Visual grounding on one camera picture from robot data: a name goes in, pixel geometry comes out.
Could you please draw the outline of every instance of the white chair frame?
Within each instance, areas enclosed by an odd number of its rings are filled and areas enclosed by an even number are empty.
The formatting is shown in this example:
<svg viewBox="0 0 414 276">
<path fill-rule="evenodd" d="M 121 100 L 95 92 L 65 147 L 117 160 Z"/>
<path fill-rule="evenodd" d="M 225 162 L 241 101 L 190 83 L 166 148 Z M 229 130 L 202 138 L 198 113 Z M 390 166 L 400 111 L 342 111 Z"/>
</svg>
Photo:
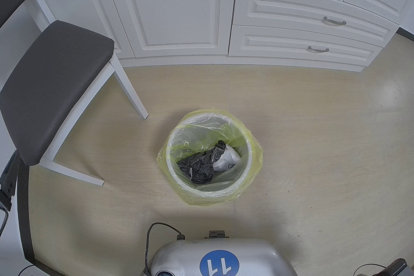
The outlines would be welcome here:
<svg viewBox="0 0 414 276">
<path fill-rule="evenodd" d="M 56 20 L 52 12 L 50 11 L 48 5 L 46 4 L 45 0 L 29 0 L 26 1 L 26 5 L 28 6 L 30 14 L 32 15 L 33 19 L 35 20 L 36 24 L 38 25 L 41 31 L 43 31 L 47 25 L 51 24 Z M 39 16 L 39 7 L 37 7 L 37 5 L 39 5 L 40 10 L 44 14 L 44 17 Z M 135 89 L 129 81 L 124 69 L 122 68 L 121 63 L 119 62 L 114 52 L 109 62 L 105 65 L 105 67 L 103 67 L 101 72 L 94 79 L 92 84 L 86 89 L 85 93 L 80 97 L 78 102 L 75 104 L 75 106 L 73 106 L 72 110 L 69 112 L 66 119 L 63 121 L 54 139 L 52 140 L 48 149 L 42 156 L 39 165 L 50 170 L 54 170 L 58 173 L 79 180 L 83 180 L 85 182 L 89 182 L 96 185 L 103 185 L 105 181 L 102 178 L 86 175 L 81 172 L 67 168 L 63 165 L 59 165 L 58 163 L 54 162 L 53 159 L 59 151 L 59 148 L 65 141 L 70 130 L 73 128 L 73 126 L 79 119 L 80 115 L 84 112 L 88 104 L 92 101 L 92 99 L 96 96 L 98 91 L 106 83 L 109 77 L 111 77 L 112 74 L 115 74 L 115 77 L 117 78 L 119 84 L 121 85 L 125 94 L 128 96 L 129 100 L 131 101 L 132 105 L 134 106 L 138 114 L 144 119 L 148 117 L 147 110 L 145 109 L 140 98 L 135 92 Z"/>
</svg>

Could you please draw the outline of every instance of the plastic bag liner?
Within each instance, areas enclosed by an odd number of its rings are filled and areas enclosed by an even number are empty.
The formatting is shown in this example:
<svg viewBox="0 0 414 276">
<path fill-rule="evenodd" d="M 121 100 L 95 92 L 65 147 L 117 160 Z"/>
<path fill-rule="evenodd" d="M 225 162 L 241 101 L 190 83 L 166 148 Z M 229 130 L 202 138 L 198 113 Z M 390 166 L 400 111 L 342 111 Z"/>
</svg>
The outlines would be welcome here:
<svg viewBox="0 0 414 276">
<path fill-rule="evenodd" d="M 177 161 L 211 149 L 219 140 L 240 155 L 231 169 L 215 174 L 207 184 L 193 184 L 179 169 Z M 186 203 L 209 206 L 240 196 L 263 165 L 263 149 L 245 125 L 223 110 L 196 110 L 188 113 L 171 131 L 157 156 L 158 166 Z"/>
</svg>

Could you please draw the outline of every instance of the metal handle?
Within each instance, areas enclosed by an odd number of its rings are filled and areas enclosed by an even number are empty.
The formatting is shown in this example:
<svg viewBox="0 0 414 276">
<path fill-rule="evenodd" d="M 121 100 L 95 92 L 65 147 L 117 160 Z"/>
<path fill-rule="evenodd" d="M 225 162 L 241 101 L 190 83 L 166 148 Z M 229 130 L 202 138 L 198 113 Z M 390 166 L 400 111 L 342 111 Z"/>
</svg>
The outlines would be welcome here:
<svg viewBox="0 0 414 276">
<path fill-rule="evenodd" d="M 323 20 L 327 20 L 328 22 L 331 22 L 331 23 L 334 23 L 334 24 L 338 24 L 338 25 L 345 25 L 347 23 L 347 21 L 345 21 L 345 20 L 342 21 L 342 22 L 339 22 L 338 20 L 331 20 L 327 16 L 325 16 L 323 18 Z"/>
<path fill-rule="evenodd" d="M 313 48 L 312 46 L 309 46 L 308 47 L 308 50 L 315 51 L 315 52 L 320 52 L 320 53 L 329 52 L 329 48 L 328 47 L 326 47 L 326 50 L 317 50 L 316 48 Z"/>
</svg>

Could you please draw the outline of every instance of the chair leg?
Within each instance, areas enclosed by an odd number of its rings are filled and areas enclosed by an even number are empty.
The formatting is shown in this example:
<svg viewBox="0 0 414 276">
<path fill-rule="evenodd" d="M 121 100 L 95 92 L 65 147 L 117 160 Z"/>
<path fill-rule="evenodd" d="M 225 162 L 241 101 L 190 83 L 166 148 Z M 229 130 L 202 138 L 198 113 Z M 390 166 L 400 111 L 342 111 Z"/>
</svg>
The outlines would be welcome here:
<svg viewBox="0 0 414 276">
<path fill-rule="evenodd" d="M 138 112 L 138 114 L 142 118 L 148 117 L 148 112 L 145 109 L 144 105 L 142 104 L 140 98 L 137 95 L 137 92 L 135 92 L 134 87 L 132 86 L 130 80 L 128 79 L 127 74 L 125 73 L 124 69 L 121 66 L 121 63 L 119 62 L 118 58 L 116 57 L 115 53 L 113 54 L 112 58 L 109 60 L 109 63 L 114 68 L 115 77 L 120 83 L 122 89 L 124 90 L 125 94 L 128 96 L 129 100 L 131 101 L 132 105 Z"/>
<path fill-rule="evenodd" d="M 50 161 L 46 158 L 40 159 L 39 165 L 41 165 L 42 167 L 48 168 L 50 170 L 56 171 L 57 173 L 67 175 L 69 177 L 73 177 L 78 180 L 83 180 L 88 183 L 102 186 L 105 182 L 102 178 L 82 174 L 81 172 L 66 168 L 63 165 L 59 165 L 58 163 Z"/>
</svg>

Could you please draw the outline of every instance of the crumpled black bag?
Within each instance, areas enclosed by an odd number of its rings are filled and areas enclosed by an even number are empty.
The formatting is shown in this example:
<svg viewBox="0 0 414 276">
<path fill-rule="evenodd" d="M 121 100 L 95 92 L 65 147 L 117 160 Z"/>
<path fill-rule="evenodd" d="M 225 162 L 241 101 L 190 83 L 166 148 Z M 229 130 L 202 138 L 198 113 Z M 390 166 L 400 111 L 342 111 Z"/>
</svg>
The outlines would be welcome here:
<svg viewBox="0 0 414 276">
<path fill-rule="evenodd" d="M 210 150 L 187 156 L 177 162 L 183 174 L 194 184 L 205 184 L 213 179 L 213 164 L 221 158 L 226 149 L 222 140 Z"/>
</svg>

